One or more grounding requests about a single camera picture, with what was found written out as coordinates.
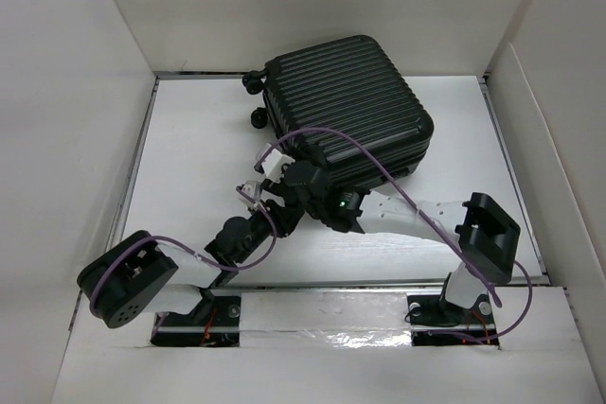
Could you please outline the black ribbed hard-shell suitcase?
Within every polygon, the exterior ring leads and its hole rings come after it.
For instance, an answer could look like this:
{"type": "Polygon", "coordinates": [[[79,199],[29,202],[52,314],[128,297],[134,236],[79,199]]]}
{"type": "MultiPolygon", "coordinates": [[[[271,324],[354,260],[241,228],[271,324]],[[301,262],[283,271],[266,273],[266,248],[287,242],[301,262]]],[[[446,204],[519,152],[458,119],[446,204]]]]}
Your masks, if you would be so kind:
{"type": "Polygon", "coordinates": [[[375,188],[413,173],[425,157],[434,122],[379,43],[354,35],[277,56],[242,84],[262,95],[251,116],[271,126],[295,159],[326,169],[340,186],[375,188]],[[286,133],[299,131],[294,138],[286,133]]]}

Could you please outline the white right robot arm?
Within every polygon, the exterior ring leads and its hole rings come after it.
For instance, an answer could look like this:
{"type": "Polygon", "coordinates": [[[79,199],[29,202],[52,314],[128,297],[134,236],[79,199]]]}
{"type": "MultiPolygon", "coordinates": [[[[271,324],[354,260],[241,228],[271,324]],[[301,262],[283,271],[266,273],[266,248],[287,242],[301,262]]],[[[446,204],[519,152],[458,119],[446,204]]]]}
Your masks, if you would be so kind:
{"type": "Polygon", "coordinates": [[[308,161],[264,165],[274,193],[333,231],[416,237],[457,249],[460,262],[447,275],[437,310],[458,322],[478,305],[487,286],[512,277],[521,228],[491,196],[473,192],[464,202],[409,202],[376,190],[333,184],[308,161]]]}

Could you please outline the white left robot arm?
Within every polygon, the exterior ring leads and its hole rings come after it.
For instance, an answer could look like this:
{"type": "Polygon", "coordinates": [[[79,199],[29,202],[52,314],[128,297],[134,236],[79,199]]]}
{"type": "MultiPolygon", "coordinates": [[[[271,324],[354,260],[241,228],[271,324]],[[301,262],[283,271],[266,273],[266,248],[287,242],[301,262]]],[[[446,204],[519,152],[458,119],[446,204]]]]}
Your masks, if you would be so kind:
{"type": "Polygon", "coordinates": [[[201,253],[139,230],[84,267],[77,284],[91,314],[110,329],[144,312],[165,311],[200,325],[211,311],[203,292],[262,263],[303,215],[299,206],[262,202],[249,218],[228,219],[201,253]]]}

